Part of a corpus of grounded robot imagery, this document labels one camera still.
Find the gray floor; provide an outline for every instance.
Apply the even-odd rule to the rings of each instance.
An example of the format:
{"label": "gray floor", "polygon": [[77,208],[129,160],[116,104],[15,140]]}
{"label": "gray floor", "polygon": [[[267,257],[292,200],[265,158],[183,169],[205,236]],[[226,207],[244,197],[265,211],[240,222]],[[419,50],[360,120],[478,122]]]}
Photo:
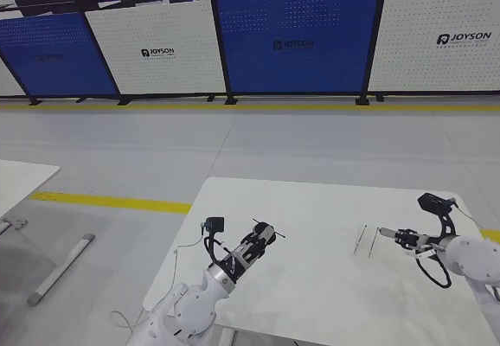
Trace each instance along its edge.
{"label": "gray floor", "polygon": [[[45,190],[176,202],[192,202],[208,176],[447,190],[500,229],[497,112],[10,110],[0,158],[60,165]],[[129,331],[108,314],[137,319],[183,216],[33,201],[17,213],[29,225],[0,238],[0,346],[124,345]],[[86,232],[96,241],[28,308],[52,270],[44,254],[61,262]],[[237,345],[293,343],[242,335]]]}

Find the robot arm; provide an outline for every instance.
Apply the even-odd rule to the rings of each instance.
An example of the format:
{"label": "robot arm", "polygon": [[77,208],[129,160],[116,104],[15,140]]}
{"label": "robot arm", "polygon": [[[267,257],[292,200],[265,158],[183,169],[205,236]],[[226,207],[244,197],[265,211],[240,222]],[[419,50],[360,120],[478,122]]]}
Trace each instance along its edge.
{"label": "robot arm", "polygon": [[[204,246],[212,264],[204,271],[199,285],[178,284],[150,312],[148,320],[133,336],[132,346],[182,346],[205,345],[211,337],[215,321],[215,304],[229,297],[237,280],[266,251],[266,247],[276,240],[272,226],[258,222],[252,233],[228,252],[222,260],[215,257],[214,245],[221,244],[215,239],[223,232],[222,217],[209,217],[202,223],[208,236]],[[173,309],[173,318],[167,314]]]}
{"label": "robot arm", "polygon": [[[452,205],[456,205],[455,200],[443,200],[435,195],[424,194],[419,202],[425,211],[439,217],[443,225],[439,237],[418,234],[411,229],[393,231],[381,228],[380,234],[393,238],[407,250],[415,251],[421,271],[438,286],[449,288],[452,285],[448,271],[465,277],[486,321],[500,343],[500,299],[496,290],[495,296],[487,288],[487,285],[500,288],[500,245],[490,240],[457,236],[449,216]],[[433,279],[421,266],[419,257],[422,254],[439,262],[446,274],[445,285]]]}

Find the white table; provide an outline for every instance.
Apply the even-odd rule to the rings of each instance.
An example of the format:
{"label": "white table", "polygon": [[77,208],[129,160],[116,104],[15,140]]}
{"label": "white table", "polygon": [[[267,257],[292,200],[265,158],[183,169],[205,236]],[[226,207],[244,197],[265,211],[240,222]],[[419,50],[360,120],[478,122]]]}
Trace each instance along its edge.
{"label": "white table", "polygon": [[[60,167],[57,166],[0,160],[0,234],[10,226],[16,230],[20,230],[27,224],[25,220],[20,220],[10,215],[11,210],[19,202],[29,197],[29,195],[41,187],[59,170]],[[92,234],[86,234],[83,237],[74,250],[67,256],[66,262],[61,266],[56,266],[56,269],[29,297],[29,305],[34,306],[39,303],[44,294],[93,238]]]}
{"label": "white table", "polygon": [[[144,308],[152,309],[168,291],[172,252],[198,240],[201,221],[224,216],[225,233],[216,238],[232,248],[251,231],[255,218],[272,224],[286,239],[278,237],[242,276],[231,297],[218,303],[217,324],[325,345],[497,346],[462,278],[452,275],[454,284],[448,290],[437,287],[412,257],[380,235],[370,257],[371,234],[366,250],[354,255],[356,236],[364,225],[439,234],[438,218],[417,203],[424,192],[209,178]],[[467,213],[459,196],[433,193],[456,197]],[[451,217],[458,234],[481,237],[474,223],[458,211]],[[180,249],[176,282],[199,283],[209,263],[203,244]],[[440,273],[434,262],[428,269]]]}

